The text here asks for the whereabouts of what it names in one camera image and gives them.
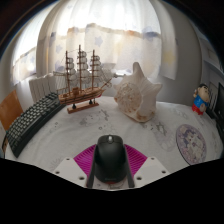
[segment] model ship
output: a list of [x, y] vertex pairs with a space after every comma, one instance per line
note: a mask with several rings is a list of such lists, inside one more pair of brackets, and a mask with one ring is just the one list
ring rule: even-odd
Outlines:
[[[98, 106], [99, 104], [95, 101], [95, 98], [100, 97], [106, 90], [104, 87], [111, 87], [111, 78], [106, 79], [102, 68], [101, 68], [100, 57], [93, 55], [90, 61], [90, 71], [87, 64], [87, 53], [81, 50], [79, 45], [79, 51], [77, 56], [77, 72], [74, 69], [74, 60], [68, 57], [68, 52], [65, 54], [65, 73], [54, 72], [54, 76], [60, 77], [56, 79], [56, 82], [63, 82], [64, 88], [57, 88], [57, 91], [63, 91], [64, 93], [59, 94], [58, 98], [61, 104], [70, 105], [68, 113], [73, 113], [79, 110], [87, 109], [90, 107]], [[101, 87], [95, 85], [99, 82], [105, 81]], [[91, 85], [90, 87], [83, 88], [83, 85]], [[62, 86], [61, 83], [56, 83], [56, 86]]]

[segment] ship mast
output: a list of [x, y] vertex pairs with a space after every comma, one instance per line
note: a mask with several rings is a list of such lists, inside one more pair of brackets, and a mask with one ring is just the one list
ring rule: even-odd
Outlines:
[[93, 90], [93, 79], [94, 79], [94, 61], [95, 61], [95, 50], [93, 50], [93, 63], [92, 63], [92, 90]]
[[82, 79], [81, 79], [81, 45], [79, 45], [79, 76], [80, 76], [80, 91], [82, 91]]
[[68, 93], [69, 93], [69, 95], [70, 95], [70, 83], [69, 83], [69, 78], [68, 78], [68, 51], [66, 51], [66, 53], [65, 53], [65, 56], [66, 56], [66, 73], [67, 73], [67, 82], [68, 82]]

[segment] shelf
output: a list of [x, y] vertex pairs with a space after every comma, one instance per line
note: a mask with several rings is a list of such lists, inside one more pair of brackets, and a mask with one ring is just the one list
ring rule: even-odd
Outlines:
[[222, 79], [224, 79], [224, 73], [216, 66], [214, 65], [211, 60], [204, 59], [203, 60], [211, 70], [213, 70], [216, 74], [218, 74]]

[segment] table surface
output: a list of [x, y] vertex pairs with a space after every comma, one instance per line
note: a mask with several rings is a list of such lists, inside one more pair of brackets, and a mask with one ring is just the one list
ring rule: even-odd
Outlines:
[[156, 157], [173, 173], [189, 166], [176, 143], [176, 130], [182, 124], [194, 126], [204, 136], [205, 162], [220, 158], [223, 145], [215, 122], [205, 113], [198, 116], [189, 106], [157, 102], [155, 117], [138, 123], [119, 110], [113, 97], [102, 96], [97, 102], [97, 107], [72, 114], [63, 108], [36, 133], [18, 158], [9, 145], [5, 158], [53, 172], [65, 157], [74, 158], [102, 135], [112, 134], [147, 157]]

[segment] wooden ship hull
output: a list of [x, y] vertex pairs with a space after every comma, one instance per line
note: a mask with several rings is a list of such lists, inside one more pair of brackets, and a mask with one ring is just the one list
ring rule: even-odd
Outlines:
[[79, 94], [74, 94], [74, 92], [60, 94], [58, 98], [61, 104], [70, 105], [100, 97], [104, 91], [105, 90], [99, 87], [94, 87], [93, 90], [92, 88], [82, 90], [82, 92], [79, 92]]

